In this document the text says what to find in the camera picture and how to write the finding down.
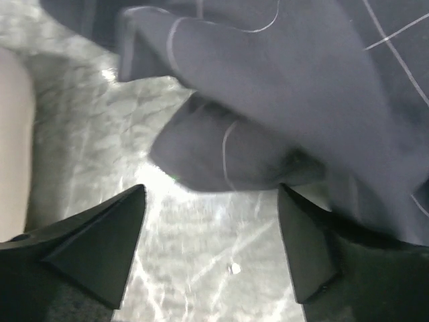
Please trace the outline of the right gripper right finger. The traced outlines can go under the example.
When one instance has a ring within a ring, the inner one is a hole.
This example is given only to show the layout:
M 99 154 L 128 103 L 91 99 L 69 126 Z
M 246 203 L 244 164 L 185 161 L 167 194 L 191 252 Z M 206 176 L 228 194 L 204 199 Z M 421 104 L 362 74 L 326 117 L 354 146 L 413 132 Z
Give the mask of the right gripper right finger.
M 307 321 L 427 322 L 428 248 L 365 229 L 286 185 L 278 215 Z

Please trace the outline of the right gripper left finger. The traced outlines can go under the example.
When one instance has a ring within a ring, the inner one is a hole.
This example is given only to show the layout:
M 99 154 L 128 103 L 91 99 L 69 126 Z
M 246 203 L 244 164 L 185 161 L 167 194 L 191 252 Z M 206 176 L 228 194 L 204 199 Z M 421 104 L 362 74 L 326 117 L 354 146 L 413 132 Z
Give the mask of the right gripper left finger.
M 1 320 L 110 321 L 120 308 L 146 209 L 137 184 L 1 244 Z

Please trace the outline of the cream pillow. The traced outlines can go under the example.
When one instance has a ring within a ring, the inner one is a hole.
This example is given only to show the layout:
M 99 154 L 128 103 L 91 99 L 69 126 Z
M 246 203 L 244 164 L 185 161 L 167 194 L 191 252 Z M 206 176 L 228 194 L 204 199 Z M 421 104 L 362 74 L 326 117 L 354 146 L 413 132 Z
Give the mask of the cream pillow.
M 27 68 L 1 49 L 1 241 L 24 232 L 32 179 L 36 98 Z

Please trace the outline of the dark grey checked pillowcase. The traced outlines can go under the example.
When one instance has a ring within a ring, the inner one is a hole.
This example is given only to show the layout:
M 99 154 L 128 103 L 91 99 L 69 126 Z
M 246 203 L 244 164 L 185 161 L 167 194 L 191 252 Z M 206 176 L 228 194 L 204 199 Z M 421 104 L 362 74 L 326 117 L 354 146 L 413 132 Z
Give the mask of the dark grey checked pillowcase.
M 328 205 L 428 244 L 427 1 L 42 1 L 118 54 L 120 82 L 192 94 L 151 161 L 200 192 L 324 183 Z

